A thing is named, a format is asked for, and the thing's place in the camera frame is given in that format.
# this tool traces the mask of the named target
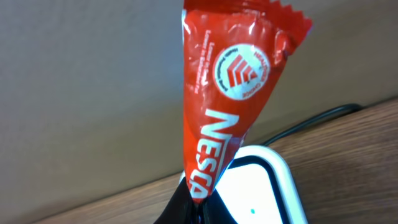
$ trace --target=red packaging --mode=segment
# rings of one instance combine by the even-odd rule
[[[185,0],[183,151],[196,203],[211,195],[311,26],[279,1]]]

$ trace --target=black object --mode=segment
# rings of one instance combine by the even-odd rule
[[[199,223],[197,212],[184,178],[155,224]]]
[[[155,224],[236,224],[220,195],[214,192],[200,206],[193,203],[185,178]]]
[[[339,118],[339,117],[342,117],[342,116],[345,116],[345,115],[360,111],[362,109],[363,109],[363,107],[361,105],[356,104],[356,103],[350,103],[350,104],[347,104],[347,105],[338,106],[336,108],[333,108],[333,109],[327,110],[325,112],[322,112],[322,113],[320,113],[318,115],[315,115],[315,116],[313,116],[313,117],[301,122],[300,124],[297,124],[297,125],[289,128],[288,130],[283,131],[283,132],[275,135],[274,137],[268,139],[267,141],[265,141],[261,145],[269,146],[270,144],[276,142],[277,140],[279,140],[281,138],[284,138],[284,137],[289,136],[289,135],[291,135],[293,133],[296,133],[297,131],[301,131],[304,128],[307,128],[309,125],[318,123],[320,121],[325,121],[325,120],[329,121],[331,119],[336,119],[336,118]]]

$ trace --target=candy wrapper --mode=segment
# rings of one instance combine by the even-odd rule
[[[183,152],[187,185],[211,195],[312,26],[269,0],[185,0]]]

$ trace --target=wood grain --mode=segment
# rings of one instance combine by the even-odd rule
[[[289,164],[310,223],[398,223],[398,100],[271,146]],[[179,174],[37,224],[153,223]]]

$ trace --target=wooden desk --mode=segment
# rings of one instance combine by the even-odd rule
[[[398,100],[271,146],[289,164],[310,223],[398,223]],[[39,224],[153,223],[179,174]]]

